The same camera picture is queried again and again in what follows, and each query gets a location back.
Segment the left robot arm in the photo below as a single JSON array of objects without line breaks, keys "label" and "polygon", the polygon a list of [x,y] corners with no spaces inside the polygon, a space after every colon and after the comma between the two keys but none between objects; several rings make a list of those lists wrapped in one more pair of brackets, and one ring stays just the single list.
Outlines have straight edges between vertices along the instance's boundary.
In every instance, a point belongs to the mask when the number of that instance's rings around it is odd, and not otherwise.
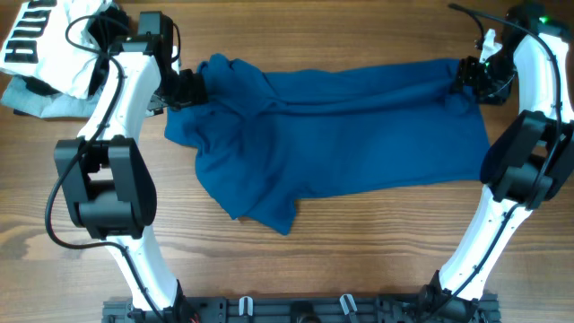
[{"label": "left robot arm", "polygon": [[179,29],[167,15],[142,12],[137,33],[113,39],[97,54],[109,73],[91,118],[75,139],[60,140],[54,151],[58,179],[45,210],[50,239],[66,249],[81,245],[60,240],[52,226],[57,192],[64,193],[71,221],[117,261],[132,293],[124,321],[197,322],[179,280],[170,272],[152,223],[157,191],[138,140],[148,106],[158,99],[179,111],[208,101],[204,79],[177,71]]}]

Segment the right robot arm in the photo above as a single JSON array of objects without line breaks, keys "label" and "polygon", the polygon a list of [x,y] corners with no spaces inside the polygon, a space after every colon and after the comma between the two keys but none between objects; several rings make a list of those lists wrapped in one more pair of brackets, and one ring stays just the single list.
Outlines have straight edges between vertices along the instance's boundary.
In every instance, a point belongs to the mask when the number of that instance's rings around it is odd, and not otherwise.
[{"label": "right robot arm", "polygon": [[519,113],[485,154],[480,203],[447,263],[422,287],[417,322],[486,322],[483,288],[519,225],[551,200],[573,171],[573,110],[566,58],[570,31],[542,4],[525,1],[482,31],[479,57],[460,61],[455,92],[469,86],[480,104],[506,102],[519,86]]}]

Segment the blue t-shirt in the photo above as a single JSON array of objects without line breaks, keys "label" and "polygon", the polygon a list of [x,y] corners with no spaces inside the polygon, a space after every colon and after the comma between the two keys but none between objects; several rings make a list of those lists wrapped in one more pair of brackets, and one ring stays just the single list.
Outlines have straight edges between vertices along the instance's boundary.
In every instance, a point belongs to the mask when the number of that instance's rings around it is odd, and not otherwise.
[{"label": "blue t-shirt", "polygon": [[171,112],[165,136],[232,218],[288,234],[299,199],[475,180],[489,149],[470,90],[443,58],[342,72],[265,73],[214,55],[208,100]]}]

